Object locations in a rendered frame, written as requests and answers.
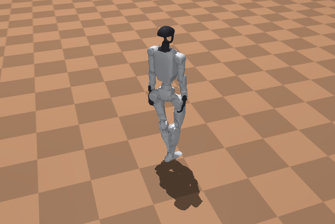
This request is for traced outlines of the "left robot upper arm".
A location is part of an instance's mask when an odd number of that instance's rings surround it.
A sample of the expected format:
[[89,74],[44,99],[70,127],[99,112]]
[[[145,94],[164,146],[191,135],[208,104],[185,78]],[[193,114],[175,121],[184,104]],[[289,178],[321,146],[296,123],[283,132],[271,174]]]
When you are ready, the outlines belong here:
[[149,71],[151,73],[155,73],[155,71],[154,71],[154,63],[153,63],[153,50],[154,50],[155,47],[157,47],[157,46],[152,46],[152,47],[150,47],[147,50],[148,59],[149,59]]

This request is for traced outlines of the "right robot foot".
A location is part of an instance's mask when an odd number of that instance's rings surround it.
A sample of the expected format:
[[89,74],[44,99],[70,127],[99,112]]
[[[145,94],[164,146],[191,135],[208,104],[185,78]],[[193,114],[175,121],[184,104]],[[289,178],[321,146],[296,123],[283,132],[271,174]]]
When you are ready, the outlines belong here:
[[[181,151],[177,151],[174,153],[174,156],[173,156],[173,159],[176,159],[178,157],[180,157],[182,155],[182,152]],[[171,160],[173,160],[171,159]],[[168,157],[168,155],[164,158],[165,162],[170,162],[170,158]]]

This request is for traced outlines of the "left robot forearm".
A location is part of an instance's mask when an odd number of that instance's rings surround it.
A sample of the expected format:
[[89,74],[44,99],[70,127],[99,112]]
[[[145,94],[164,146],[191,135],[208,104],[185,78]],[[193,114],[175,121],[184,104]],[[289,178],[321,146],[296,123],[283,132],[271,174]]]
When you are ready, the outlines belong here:
[[149,71],[148,75],[149,75],[149,85],[151,86],[151,90],[153,90],[153,89],[155,89],[155,84],[156,84],[156,78],[155,78],[156,74],[155,73],[151,73]]

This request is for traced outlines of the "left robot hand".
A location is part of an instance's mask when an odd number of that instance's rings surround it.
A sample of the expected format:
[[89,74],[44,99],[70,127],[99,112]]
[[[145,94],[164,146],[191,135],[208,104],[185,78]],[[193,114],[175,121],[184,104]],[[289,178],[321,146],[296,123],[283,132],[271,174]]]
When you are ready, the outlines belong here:
[[[151,91],[152,91],[150,85],[148,86],[148,91],[149,91],[149,94],[150,94]],[[149,95],[148,95],[148,98],[149,98]],[[150,105],[154,106],[154,102],[153,102],[152,100],[148,99],[148,101],[149,101],[149,104],[150,104]]]

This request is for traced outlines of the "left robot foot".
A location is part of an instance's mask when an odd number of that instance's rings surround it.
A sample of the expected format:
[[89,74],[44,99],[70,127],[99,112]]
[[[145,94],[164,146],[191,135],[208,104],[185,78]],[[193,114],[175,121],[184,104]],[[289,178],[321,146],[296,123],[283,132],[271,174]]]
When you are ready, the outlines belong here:
[[170,160],[173,159],[173,154],[170,154],[170,153],[167,151],[167,155],[168,155],[168,157],[170,158]]

